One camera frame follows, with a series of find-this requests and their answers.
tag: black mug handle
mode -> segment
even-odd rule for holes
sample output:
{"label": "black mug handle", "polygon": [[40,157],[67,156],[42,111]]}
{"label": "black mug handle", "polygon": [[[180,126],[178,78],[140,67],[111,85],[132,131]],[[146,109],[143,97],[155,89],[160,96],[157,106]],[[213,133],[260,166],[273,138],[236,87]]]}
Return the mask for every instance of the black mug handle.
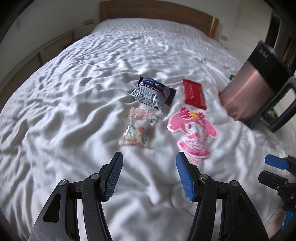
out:
{"label": "black mug handle", "polygon": [[267,113],[272,110],[273,107],[287,94],[287,92],[293,89],[296,93],[296,79],[294,76],[290,77],[276,96],[270,101],[270,103],[260,112],[261,121],[272,131],[276,132],[284,124],[287,123],[296,114],[296,99],[290,104],[290,106],[281,114],[276,120],[268,120],[265,117]]}

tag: metal screw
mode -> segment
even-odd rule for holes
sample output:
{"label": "metal screw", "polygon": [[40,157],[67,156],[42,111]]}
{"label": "metal screw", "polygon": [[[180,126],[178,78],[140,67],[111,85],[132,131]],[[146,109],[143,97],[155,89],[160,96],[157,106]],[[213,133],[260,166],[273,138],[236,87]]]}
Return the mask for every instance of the metal screw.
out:
{"label": "metal screw", "polygon": [[200,175],[200,179],[202,179],[202,180],[207,180],[208,178],[209,178],[209,176],[207,174]]}
{"label": "metal screw", "polygon": [[66,185],[67,184],[67,180],[66,179],[63,179],[63,180],[61,180],[60,182],[59,182],[59,184],[61,185],[61,186],[64,186],[64,185]]}
{"label": "metal screw", "polygon": [[96,180],[98,178],[99,178],[99,174],[97,174],[97,173],[94,173],[93,175],[91,175],[92,180]]}
{"label": "metal screw", "polygon": [[235,187],[238,187],[239,183],[237,181],[232,181],[231,182],[231,185],[235,186]]}

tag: blue object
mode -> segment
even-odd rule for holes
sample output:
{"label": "blue object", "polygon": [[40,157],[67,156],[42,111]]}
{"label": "blue object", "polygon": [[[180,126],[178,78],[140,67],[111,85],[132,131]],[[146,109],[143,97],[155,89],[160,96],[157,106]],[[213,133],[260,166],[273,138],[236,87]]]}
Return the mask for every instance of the blue object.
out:
{"label": "blue object", "polygon": [[270,154],[265,157],[265,163],[282,170],[290,167],[289,163],[285,159]]}
{"label": "blue object", "polygon": [[286,218],[284,220],[284,224],[281,226],[282,231],[287,227],[293,215],[294,215],[294,212],[289,212],[289,211],[286,212]]}
{"label": "blue object", "polygon": [[105,192],[103,195],[106,199],[113,196],[122,166],[123,166],[123,155],[120,153],[120,155],[116,160],[116,163],[114,164],[111,170],[109,177],[106,180]]}
{"label": "blue object", "polygon": [[195,199],[193,180],[180,153],[178,153],[176,157],[176,166],[185,194],[190,199],[190,201],[193,201]]}

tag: white bedsheet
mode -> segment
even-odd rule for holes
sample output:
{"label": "white bedsheet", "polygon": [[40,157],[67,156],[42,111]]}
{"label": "white bedsheet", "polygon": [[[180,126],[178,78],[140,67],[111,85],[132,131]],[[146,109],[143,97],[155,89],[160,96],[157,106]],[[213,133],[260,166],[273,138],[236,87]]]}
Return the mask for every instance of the white bedsheet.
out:
{"label": "white bedsheet", "polygon": [[[287,174],[265,165],[264,157],[293,155],[295,134],[289,124],[273,134],[227,115],[218,93],[241,65],[190,26],[145,19],[98,25],[36,71],[0,114],[0,206],[9,222],[27,239],[61,179],[84,180],[120,151],[123,169],[114,196],[103,204],[113,240],[185,240],[197,204],[185,197],[175,165],[183,134],[166,127],[183,100],[184,77],[202,84],[206,118],[218,131],[218,138],[208,138],[211,156],[200,171],[222,182],[238,180],[266,222],[281,203],[257,177],[264,169]],[[127,93],[140,75],[177,93],[167,117],[157,111],[149,148],[121,147],[130,108],[150,108]]]}

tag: pink cartoon character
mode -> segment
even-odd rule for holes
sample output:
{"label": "pink cartoon character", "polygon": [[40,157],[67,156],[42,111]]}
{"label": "pink cartoon character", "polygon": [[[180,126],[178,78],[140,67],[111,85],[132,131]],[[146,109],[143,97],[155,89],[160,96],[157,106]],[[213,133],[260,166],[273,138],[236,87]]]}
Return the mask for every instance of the pink cartoon character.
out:
{"label": "pink cartoon character", "polygon": [[180,112],[170,117],[168,129],[186,134],[177,142],[177,145],[188,160],[195,164],[199,164],[210,154],[206,146],[207,137],[217,137],[215,127],[205,118],[204,113],[189,112],[185,107],[181,107]]}

